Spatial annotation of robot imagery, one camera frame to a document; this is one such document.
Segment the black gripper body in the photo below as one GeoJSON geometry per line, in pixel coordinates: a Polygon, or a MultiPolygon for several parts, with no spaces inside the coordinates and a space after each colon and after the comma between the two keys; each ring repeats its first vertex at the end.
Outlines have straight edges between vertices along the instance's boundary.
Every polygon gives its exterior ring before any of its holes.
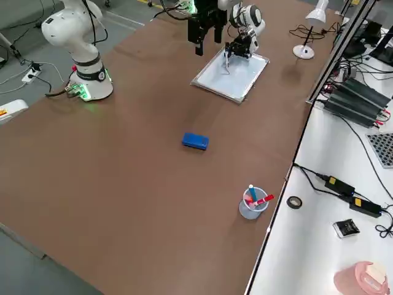
{"type": "Polygon", "coordinates": [[[252,45],[252,37],[247,33],[241,33],[237,38],[236,42],[239,44],[238,51],[245,53],[245,58],[251,57],[250,46],[252,45]]]}
{"type": "Polygon", "coordinates": [[[219,1],[214,0],[196,0],[196,15],[193,19],[197,25],[208,30],[212,27],[224,27],[224,11],[219,8],[219,1]]]}

